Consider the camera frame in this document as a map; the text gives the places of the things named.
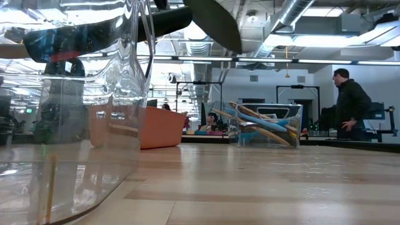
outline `air duct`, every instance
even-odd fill
[[[267,26],[265,27],[265,37],[263,44],[253,53],[251,57],[266,58],[276,47],[269,40],[269,35],[273,32],[280,31],[281,33],[293,33],[294,25],[300,17],[307,11],[315,0],[286,0],[283,3],[282,10],[277,14],[268,17]],[[252,63],[246,66],[241,66],[243,69],[267,69],[268,65]]]
[[[184,30],[185,39],[190,40],[186,43],[186,50],[190,56],[208,56],[210,52],[210,44],[208,42],[209,37],[207,34],[198,27],[194,22],[192,22],[185,30]],[[208,64],[193,64],[193,70],[191,71],[192,81],[207,81],[207,75],[211,74],[211,67]],[[193,86],[194,95],[198,101],[198,106],[201,105],[201,101],[204,99],[204,86]]]

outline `black jacket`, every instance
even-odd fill
[[[352,118],[357,121],[356,127],[361,126],[363,117],[371,106],[371,98],[353,79],[342,83],[338,89],[339,96],[335,112],[336,128],[341,128],[343,122],[350,121]]]

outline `black propeller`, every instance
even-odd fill
[[[163,36],[187,27],[193,20],[205,33],[223,47],[242,53],[241,38],[235,19],[215,0],[184,0],[184,7],[152,14],[155,36]],[[156,6],[167,9],[166,0]],[[29,56],[38,63],[65,61],[77,56],[106,49],[119,39],[129,40],[124,34],[131,26],[125,16],[94,24],[59,27],[32,31],[24,37]],[[146,33],[139,19],[137,41],[145,41]]]

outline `computer monitor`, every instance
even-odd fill
[[[156,108],[157,107],[157,99],[148,100],[147,101],[147,106],[151,106],[151,107]]]
[[[383,102],[372,102],[364,119],[385,119],[385,106]]]

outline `person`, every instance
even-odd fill
[[[171,110],[171,108],[169,107],[169,105],[168,105],[167,103],[163,104],[163,105],[161,106],[161,109],[165,109],[165,110],[168,110],[168,111]]]
[[[185,122],[183,124],[183,128],[186,128],[186,130],[188,131],[190,129],[190,125],[189,125],[190,119],[188,116],[188,112],[183,112],[183,114],[185,115]]]
[[[363,118],[369,110],[371,98],[349,77],[347,69],[337,69],[333,74],[334,84],[339,90],[335,110],[337,138],[366,141]]]
[[[200,127],[200,131],[213,131],[213,126],[216,125],[216,122],[218,120],[218,116],[217,114],[215,114],[214,112],[210,112],[207,115],[207,124]]]

